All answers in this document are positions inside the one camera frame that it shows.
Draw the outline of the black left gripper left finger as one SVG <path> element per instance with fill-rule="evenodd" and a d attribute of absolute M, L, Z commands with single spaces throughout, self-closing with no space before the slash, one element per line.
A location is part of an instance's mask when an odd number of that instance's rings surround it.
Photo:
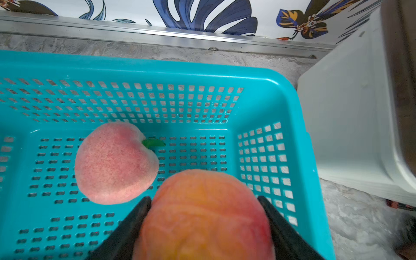
<path fill-rule="evenodd" d="M 144 197 L 121 224 L 96 248 L 87 260 L 131 260 L 135 240 L 151 208 L 152 199 Z"/>

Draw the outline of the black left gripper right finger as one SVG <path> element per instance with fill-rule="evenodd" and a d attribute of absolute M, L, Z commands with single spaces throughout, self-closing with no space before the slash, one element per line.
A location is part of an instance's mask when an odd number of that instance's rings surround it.
<path fill-rule="evenodd" d="M 268 217 L 277 260 L 324 260 L 264 196 L 257 200 Z"/>

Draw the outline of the pink peach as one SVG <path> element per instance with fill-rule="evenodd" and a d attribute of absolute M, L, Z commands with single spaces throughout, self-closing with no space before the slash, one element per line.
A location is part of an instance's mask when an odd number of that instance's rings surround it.
<path fill-rule="evenodd" d="M 79 190 L 93 203 L 126 203 L 145 192 L 159 171 L 152 151 L 164 147 L 147 139 L 133 124 L 109 122 L 99 126 L 80 145 L 75 160 Z"/>

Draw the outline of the yellow red peach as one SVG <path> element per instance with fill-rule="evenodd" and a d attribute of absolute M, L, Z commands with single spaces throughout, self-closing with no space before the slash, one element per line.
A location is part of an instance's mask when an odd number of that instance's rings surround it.
<path fill-rule="evenodd" d="M 163 182 L 141 226 L 135 260 L 273 260 L 268 218 L 237 178 L 186 170 Z"/>

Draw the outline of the teal plastic basket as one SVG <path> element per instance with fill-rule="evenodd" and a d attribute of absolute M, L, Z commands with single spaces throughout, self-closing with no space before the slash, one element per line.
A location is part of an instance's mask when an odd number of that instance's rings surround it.
<path fill-rule="evenodd" d="M 139 203 L 91 202 L 74 165 L 85 137 L 126 121 L 160 167 L 144 196 L 187 169 L 230 174 L 335 258 L 295 89 L 267 69 L 1 52 L 1 259 L 83 260 Z"/>

